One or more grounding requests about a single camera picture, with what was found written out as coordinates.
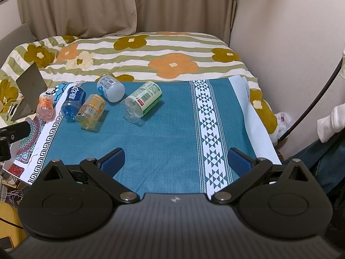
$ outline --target plastic bag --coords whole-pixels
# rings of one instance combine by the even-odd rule
[[[278,139],[290,128],[291,119],[285,112],[275,114],[278,119]]]

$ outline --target headboard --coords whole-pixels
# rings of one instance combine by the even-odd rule
[[[0,40],[0,68],[5,63],[8,55],[13,51],[16,46],[25,43],[32,43],[36,38],[32,35],[30,27],[27,23],[19,26],[10,34]]]

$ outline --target power cord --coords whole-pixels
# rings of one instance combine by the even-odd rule
[[[23,227],[20,227],[20,226],[18,226],[18,225],[16,225],[16,224],[13,224],[13,223],[11,223],[11,222],[5,220],[5,219],[2,219],[1,217],[0,217],[0,220],[3,221],[3,222],[5,222],[5,223],[7,223],[7,224],[12,225],[13,227],[16,227],[16,228],[19,228],[19,229],[22,229],[22,230],[24,229]]]

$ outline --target pink bottle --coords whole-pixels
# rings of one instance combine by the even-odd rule
[[[43,121],[49,121],[54,113],[54,97],[49,92],[40,95],[39,103],[36,109],[36,116]]]

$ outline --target blue bottle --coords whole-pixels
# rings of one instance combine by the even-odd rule
[[[83,106],[86,92],[81,87],[71,87],[67,91],[66,101],[61,107],[61,113],[68,122],[75,122],[75,116]]]

